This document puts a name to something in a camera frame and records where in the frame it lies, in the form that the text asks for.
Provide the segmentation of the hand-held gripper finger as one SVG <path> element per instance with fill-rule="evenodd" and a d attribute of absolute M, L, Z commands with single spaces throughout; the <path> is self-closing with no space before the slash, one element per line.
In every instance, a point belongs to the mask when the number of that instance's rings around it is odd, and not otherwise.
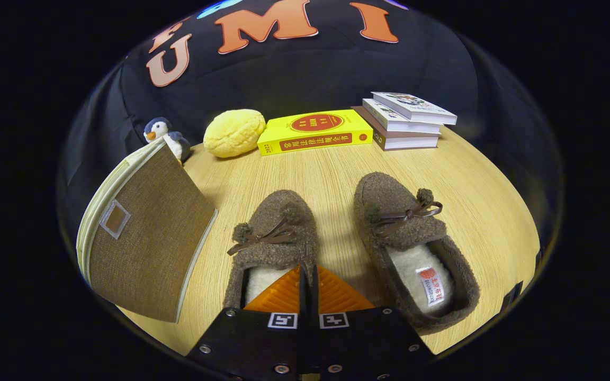
<path fill-rule="evenodd" d="M 225 308 L 186 358 L 220 380 L 298 380 L 308 328 L 308 282 L 303 266 L 286 282 L 293 313 Z"/>
<path fill-rule="evenodd" d="M 322 380 L 420 380 L 436 357 L 396 306 L 373 306 L 319 266 L 313 357 Z"/>

